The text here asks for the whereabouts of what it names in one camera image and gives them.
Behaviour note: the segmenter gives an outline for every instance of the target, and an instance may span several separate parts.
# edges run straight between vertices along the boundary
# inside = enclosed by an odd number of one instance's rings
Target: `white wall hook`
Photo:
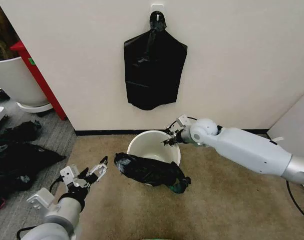
[[[153,3],[151,5],[151,13],[152,12],[155,12],[155,11],[159,11],[161,13],[163,13],[163,15],[165,16],[165,6],[164,4],[161,4],[161,3]]]

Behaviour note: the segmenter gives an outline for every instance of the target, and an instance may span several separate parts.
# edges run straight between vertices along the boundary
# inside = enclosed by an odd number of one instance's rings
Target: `hanging trash bag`
[[[164,15],[154,11],[151,29],[124,43],[127,100],[142,109],[176,102],[187,46],[166,30]]]

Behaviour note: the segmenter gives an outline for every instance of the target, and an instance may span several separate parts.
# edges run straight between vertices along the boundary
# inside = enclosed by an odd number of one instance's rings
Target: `green object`
[[[30,61],[31,65],[36,65],[34,60],[31,57],[29,57],[28,60]]]

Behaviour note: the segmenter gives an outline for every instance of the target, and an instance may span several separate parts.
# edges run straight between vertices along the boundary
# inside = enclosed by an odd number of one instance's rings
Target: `white planter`
[[[0,88],[17,103],[24,106],[26,112],[42,112],[52,108],[43,91],[21,57],[0,61]],[[32,111],[40,106],[48,106],[40,111]]]

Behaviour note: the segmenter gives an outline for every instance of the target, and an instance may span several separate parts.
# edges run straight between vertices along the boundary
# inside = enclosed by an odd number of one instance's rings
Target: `black baseboard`
[[[267,134],[267,131],[269,131],[269,129],[243,129],[243,130],[252,134]]]
[[[75,130],[77,136],[93,136],[93,135],[119,135],[119,134],[140,134],[150,129],[143,130]],[[252,134],[266,134],[268,129],[244,129]]]

